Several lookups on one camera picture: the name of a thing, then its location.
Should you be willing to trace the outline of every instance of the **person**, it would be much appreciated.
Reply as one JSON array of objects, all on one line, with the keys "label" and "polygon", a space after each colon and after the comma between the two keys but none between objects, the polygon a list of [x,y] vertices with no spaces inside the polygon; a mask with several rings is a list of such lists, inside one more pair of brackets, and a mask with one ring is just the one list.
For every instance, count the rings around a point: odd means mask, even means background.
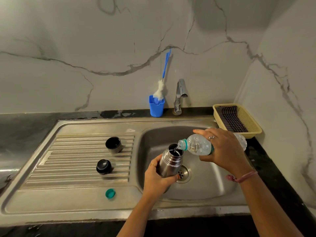
[{"label": "person", "polygon": [[[193,130],[193,132],[203,135],[214,146],[214,152],[211,155],[200,156],[201,161],[217,164],[229,171],[237,180],[243,177],[240,186],[261,237],[303,236],[251,167],[239,141],[232,132],[215,128]],[[148,166],[145,172],[143,195],[124,223],[118,237],[143,236],[152,207],[167,187],[179,178],[178,175],[161,178],[156,173],[156,166],[161,156],[153,159]]]}]

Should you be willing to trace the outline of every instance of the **plastic water bottle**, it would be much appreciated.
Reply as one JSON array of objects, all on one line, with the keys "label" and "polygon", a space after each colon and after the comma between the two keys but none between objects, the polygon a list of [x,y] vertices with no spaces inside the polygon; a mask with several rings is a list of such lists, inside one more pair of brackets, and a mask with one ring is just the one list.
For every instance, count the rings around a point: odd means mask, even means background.
[{"label": "plastic water bottle", "polygon": [[[241,147],[245,151],[247,147],[245,137],[237,133],[234,133],[234,135],[237,137]],[[212,143],[200,134],[193,134],[187,139],[179,140],[177,148],[180,150],[188,150],[193,155],[209,155],[214,151]]]}]

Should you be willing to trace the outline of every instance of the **wet countertop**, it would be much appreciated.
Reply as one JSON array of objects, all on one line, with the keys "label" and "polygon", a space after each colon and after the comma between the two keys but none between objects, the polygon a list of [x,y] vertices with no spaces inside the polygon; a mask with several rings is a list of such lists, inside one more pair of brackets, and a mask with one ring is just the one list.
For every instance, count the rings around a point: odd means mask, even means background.
[{"label": "wet countertop", "polygon": [[[212,107],[183,108],[182,116],[212,115]],[[150,117],[149,110],[83,111],[65,113],[30,113],[0,115],[0,195],[31,157],[58,120]],[[166,109],[163,117],[174,117]],[[269,190],[304,236],[314,236],[316,224],[301,198],[283,177],[255,138],[248,139],[246,154]],[[89,223],[48,223],[36,226],[0,228],[0,236],[116,236],[124,221]],[[175,236],[185,226],[196,235],[216,233],[221,236],[259,236],[250,215],[178,218],[148,221],[145,236]]]}]

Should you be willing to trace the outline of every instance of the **checkered cloth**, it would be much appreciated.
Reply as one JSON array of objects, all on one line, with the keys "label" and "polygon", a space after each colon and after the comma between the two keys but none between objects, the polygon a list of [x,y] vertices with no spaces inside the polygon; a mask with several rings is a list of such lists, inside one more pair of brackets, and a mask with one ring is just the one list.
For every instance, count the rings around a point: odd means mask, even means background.
[{"label": "checkered cloth", "polygon": [[218,106],[216,111],[223,121],[226,129],[231,132],[248,132],[246,127],[237,117],[237,106]]}]

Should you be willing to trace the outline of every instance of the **faucet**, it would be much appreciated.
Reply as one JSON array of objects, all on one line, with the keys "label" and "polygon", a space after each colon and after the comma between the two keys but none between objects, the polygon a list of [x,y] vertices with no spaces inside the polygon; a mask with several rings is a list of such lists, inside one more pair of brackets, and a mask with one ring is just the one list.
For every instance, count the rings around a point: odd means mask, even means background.
[{"label": "faucet", "polygon": [[188,91],[185,87],[184,79],[179,79],[177,83],[176,100],[174,102],[174,115],[181,115],[181,97],[188,97]]}]

